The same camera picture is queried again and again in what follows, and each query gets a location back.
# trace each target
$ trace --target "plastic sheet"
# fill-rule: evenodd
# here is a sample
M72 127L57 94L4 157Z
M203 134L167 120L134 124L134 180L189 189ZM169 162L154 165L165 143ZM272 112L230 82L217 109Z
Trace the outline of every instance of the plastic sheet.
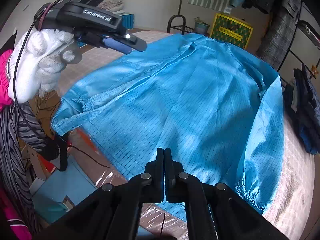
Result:
M68 150L72 154L79 166L86 173L86 175L94 182L97 187L101 187L105 183L111 183L118 186L127 182L127 180L120 174L110 161L101 153L97 147L92 143L90 138L81 129L75 129L69 136L69 141L72 145L80 150L83 150L94 158L97 162L110 168L105 168L85 154L79 152L74 148ZM153 233L159 235L161 226L164 220L162 235L174 236L178 240L188 239L187 224L159 208L155 204L144 203L141 211L140 226Z

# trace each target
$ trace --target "orange object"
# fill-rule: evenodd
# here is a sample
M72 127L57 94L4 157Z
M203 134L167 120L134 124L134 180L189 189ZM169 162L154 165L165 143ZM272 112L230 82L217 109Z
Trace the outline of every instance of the orange object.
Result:
M81 138L84 140L84 142L90 146L90 148L94 151L97 150L97 148L95 147L95 145L93 144L93 142L90 140L90 138L80 129L77 129L77 132L80 134Z
M311 72L313 73L313 75L318 75L318 73L319 73L319 71L318 71L318 69L315 67L315 66L313 66L312 65L312 68L311 68Z
M56 166L54 166L51 162L45 160L40 154L38 154L38 158L49 173L52 173L55 170Z

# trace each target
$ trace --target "black pinstripe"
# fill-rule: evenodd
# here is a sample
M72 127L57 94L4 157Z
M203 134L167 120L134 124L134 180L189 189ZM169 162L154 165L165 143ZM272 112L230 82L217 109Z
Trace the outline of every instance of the black pinstripe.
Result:
M25 103L21 104L20 107L33 129L44 136L44 131L34 116L30 105ZM45 147L44 140L38 138L25 124L16 104L6 106L0 112L0 135L1 182L31 234L35 234L39 231L39 224L35 216L29 185L26 180L18 136L37 152L40 152Z

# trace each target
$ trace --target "pink jacket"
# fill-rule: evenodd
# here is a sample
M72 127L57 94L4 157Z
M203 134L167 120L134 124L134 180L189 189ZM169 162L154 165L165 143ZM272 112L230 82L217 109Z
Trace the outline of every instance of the pink jacket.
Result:
M4 211L10 228L19 240L31 240L32 236L28 227L20 219L4 190L0 188L0 208Z
M13 50L9 49L0 56L0 112L12 103L8 95L9 80L6 75L6 64Z

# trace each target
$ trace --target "blue garment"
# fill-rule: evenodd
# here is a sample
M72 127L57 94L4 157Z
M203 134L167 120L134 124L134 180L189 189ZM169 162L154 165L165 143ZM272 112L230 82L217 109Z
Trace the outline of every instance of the blue garment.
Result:
M228 43L169 36L78 81L52 127L81 126L127 178L157 147L202 182L224 182L263 213L278 185L284 147L279 75ZM182 204L159 205L185 220Z

